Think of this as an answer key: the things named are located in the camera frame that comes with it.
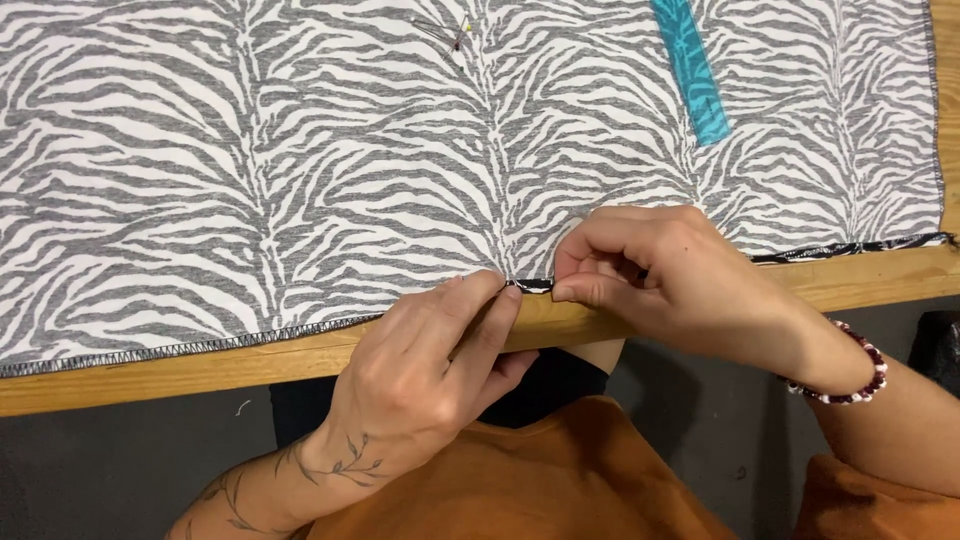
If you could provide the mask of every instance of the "left hand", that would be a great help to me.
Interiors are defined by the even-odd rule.
[[[514,389],[538,353],[499,354],[521,303],[520,290],[503,283],[484,270],[400,297],[357,344],[324,424],[298,449],[308,472],[369,495],[426,463]]]

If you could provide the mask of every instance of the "zebra print fabric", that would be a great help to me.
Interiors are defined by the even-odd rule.
[[[600,205],[752,256],[937,232],[924,0],[692,5],[732,127],[702,148],[649,0],[0,3],[0,376],[546,287]]]

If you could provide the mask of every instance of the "black pants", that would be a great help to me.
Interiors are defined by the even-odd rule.
[[[529,426],[580,398],[603,395],[607,377],[600,368],[566,351],[541,349],[520,384],[478,420],[511,429]],[[323,377],[270,385],[278,448],[289,446],[324,421],[336,382],[336,377]]]

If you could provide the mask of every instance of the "orange shirt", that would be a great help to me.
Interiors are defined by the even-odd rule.
[[[960,538],[960,501],[810,460],[797,538]],[[609,398],[520,430],[473,423],[309,540],[733,538]]]

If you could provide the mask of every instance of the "person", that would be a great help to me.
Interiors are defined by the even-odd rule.
[[[859,397],[806,398],[832,456],[810,460],[795,537],[960,535],[960,402],[874,361],[698,210],[595,210],[560,242],[554,270],[554,301],[608,309],[640,335],[768,370],[806,396]],[[521,303],[503,283],[481,271],[402,296],[335,383],[274,394],[289,444],[220,475],[168,537],[732,537],[601,396],[602,370],[558,350],[500,354]],[[297,404],[322,418],[285,420]]]

